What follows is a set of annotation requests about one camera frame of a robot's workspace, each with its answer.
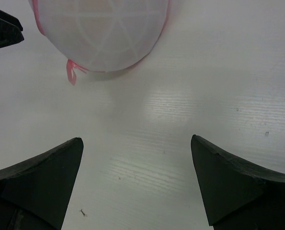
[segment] white table surface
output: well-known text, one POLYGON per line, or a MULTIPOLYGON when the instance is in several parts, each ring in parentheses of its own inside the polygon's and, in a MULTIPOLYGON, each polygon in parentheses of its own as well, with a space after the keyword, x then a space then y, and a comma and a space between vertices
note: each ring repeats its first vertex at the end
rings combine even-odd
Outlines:
POLYGON ((74 87, 28 1, 0 9, 25 37, 0 49, 0 169, 85 144, 63 230, 212 229, 193 134, 285 173, 285 0, 171 0, 146 59, 74 87))

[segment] white ball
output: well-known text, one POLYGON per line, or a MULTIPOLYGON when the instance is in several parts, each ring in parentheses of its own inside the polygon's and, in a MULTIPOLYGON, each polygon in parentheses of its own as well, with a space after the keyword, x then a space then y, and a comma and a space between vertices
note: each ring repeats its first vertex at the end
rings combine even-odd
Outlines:
POLYGON ((90 71, 115 71, 134 65, 152 50, 168 2, 39 0, 39 22, 68 59, 90 71))

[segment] small debris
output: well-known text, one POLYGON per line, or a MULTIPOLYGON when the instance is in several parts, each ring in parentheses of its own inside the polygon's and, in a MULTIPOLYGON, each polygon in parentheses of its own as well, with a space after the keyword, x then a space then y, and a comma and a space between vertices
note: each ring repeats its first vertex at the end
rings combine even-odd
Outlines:
POLYGON ((80 212, 83 214, 84 217, 87 217, 86 213, 84 213, 83 209, 80 210, 80 212))

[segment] pink ribbon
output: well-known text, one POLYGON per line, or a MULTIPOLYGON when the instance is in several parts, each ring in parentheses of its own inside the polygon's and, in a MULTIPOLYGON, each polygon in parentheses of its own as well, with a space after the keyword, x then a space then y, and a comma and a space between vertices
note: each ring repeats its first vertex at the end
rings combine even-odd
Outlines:
POLYGON ((83 73, 87 73, 86 71, 89 71, 88 69, 76 64, 74 61, 69 59, 67 61, 67 75, 68 75, 68 80, 72 85, 75 85, 76 83, 76 73, 74 72, 74 68, 79 69, 83 73))

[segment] mesh bag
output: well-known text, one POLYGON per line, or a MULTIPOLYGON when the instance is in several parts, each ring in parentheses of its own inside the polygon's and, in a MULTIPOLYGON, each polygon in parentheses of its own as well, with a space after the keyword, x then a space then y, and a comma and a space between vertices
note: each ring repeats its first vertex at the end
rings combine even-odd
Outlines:
POLYGON ((39 31, 73 68, 109 72, 147 55, 164 27, 169 0, 29 0, 39 31))

